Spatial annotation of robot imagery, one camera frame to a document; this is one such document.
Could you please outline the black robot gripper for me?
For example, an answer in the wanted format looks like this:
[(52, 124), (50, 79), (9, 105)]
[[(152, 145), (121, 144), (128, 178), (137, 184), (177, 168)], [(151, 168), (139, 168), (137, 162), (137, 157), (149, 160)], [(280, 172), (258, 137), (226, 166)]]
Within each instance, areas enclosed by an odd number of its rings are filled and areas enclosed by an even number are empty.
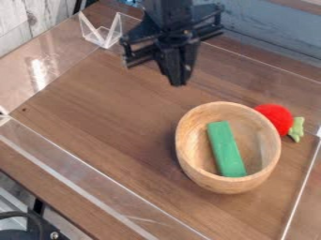
[(141, 22), (119, 39), (125, 66), (153, 60), (172, 86), (187, 84), (200, 42), (222, 34), (224, 6), (215, 0), (141, 0), (141, 9)]

